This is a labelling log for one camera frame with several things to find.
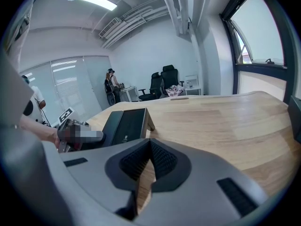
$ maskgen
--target window frame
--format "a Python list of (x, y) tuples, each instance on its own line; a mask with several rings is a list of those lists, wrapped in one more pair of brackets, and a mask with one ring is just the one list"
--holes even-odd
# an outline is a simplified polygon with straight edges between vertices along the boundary
[(295, 54), (294, 39), (293, 39), (292, 32), (290, 31), (290, 25), (288, 20), (289, 18), (277, 0), (264, 0), (275, 20), (279, 32), (280, 40), (282, 43), (283, 57), (284, 57), (283, 66), (260, 64), (260, 63), (252, 63), (252, 64), (236, 63), (239, 56), (238, 55), (239, 50), (238, 50), (238, 44), (233, 40), (233, 36), (231, 35), (231, 33), (233, 32), (231, 26), (233, 26), (233, 28), (235, 29), (235, 26), (231, 23), (231, 17), (244, 4), (245, 1), (246, 0), (230, 0), (226, 8), (224, 9), (224, 11), (220, 14), (220, 18), (226, 30), (226, 34), (228, 36), (230, 49), (232, 53), (233, 74), (234, 74), (233, 94), (238, 93), (239, 71), (259, 73), (259, 74), (275, 77), (286, 81), (285, 95), (284, 95), (283, 102), (288, 104), (291, 95), (294, 95), (296, 90), (297, 79), (295, 77), (295, 71), (297, 71), (296, 67), (298, 66), (297, 57)]

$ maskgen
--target curved desk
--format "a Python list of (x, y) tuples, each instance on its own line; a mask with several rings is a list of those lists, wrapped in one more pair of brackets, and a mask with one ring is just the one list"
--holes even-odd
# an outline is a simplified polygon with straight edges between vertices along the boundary
[[(156, 126), (153, 132), (147, 131), (147, 137), (217, 154), (257, 181), (270, 196), (292, 179), (299, 166), (301, 145), (293, 139), (285, 103), (265, 92), (177, 99), (118, 103), (88, 123), (102, 130), (112, 111), (147, 107)], [(145, 203), (153, 180), (149, 162), (141, 175), (138, 207)]]

